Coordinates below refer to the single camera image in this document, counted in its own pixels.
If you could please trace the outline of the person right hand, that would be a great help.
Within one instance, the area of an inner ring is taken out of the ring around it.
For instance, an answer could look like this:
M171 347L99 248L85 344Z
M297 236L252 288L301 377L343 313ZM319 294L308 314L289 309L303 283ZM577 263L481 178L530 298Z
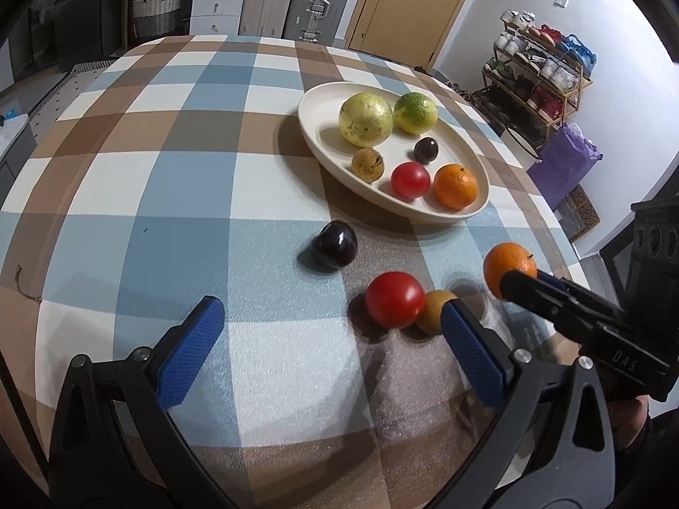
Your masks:
M649 397L641 395L626 401L611 402L608 405L611 426L618 444L632 444L645 426L648 417Z

